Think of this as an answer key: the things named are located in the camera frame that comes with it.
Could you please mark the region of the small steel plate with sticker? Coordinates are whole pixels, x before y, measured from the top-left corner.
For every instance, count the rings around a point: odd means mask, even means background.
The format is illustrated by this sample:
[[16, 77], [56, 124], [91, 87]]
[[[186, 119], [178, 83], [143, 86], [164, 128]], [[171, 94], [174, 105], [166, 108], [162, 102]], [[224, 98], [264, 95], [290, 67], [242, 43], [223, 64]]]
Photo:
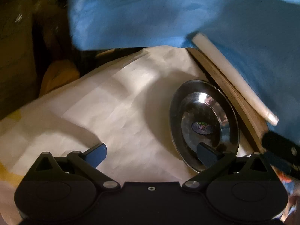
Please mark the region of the small steel plate with sticker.
[[237, 154], [239, 125], [234, 109], [218, 88], [202, 80], [190, 80], [175, 92], [169, 110], [172, 141], [183, 161], [200, 173], [208, 157], [198, 157], [197, 146], [206, 144], [217, 154]]

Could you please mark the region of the wooden cutting board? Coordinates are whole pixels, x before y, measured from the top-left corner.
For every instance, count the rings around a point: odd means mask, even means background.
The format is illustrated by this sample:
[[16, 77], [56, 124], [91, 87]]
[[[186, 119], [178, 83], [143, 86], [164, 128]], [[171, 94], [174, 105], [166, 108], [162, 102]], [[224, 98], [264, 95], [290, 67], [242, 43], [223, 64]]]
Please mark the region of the wooden cutting board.
[[188, 48], [187, 51], [194, 57], [204, 70], [210, 75], [224, 92], [232, 106], [237, 111], [243, 121], [244, 128], [249, 132], [248, 139], [255, 151], [264, 153], [266, 150], [262, 146], [262, 137], [268, 131], [266, 121], [250, 106], [238, 90], [230, 83], [224, 74], [199, 50]]

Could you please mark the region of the cream paper sheet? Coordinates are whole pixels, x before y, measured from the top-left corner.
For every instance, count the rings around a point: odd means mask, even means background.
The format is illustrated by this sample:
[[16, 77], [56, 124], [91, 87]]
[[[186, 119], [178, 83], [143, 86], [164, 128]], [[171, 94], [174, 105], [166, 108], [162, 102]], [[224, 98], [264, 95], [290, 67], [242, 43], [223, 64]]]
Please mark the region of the cream paper sheet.
[[66, 156], [103, 142], [99, 170], [119, 183], [183, 182], [195, 175], [172, 143], [169, 105], [206, 75], [187, 50], [151, 47], [98, 67], [1, 120], [1, 223], [18, 224], [20, 181], [48, 151]]

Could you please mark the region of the blue cloth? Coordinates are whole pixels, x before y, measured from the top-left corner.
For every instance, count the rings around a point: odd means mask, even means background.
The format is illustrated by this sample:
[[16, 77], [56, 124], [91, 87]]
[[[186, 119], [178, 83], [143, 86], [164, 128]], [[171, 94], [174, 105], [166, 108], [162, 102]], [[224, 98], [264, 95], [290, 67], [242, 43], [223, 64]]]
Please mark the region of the blue cloth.
[[299, 0], [68, 0], [79, 50], [192, 47], [202, 33], [299, 143]]

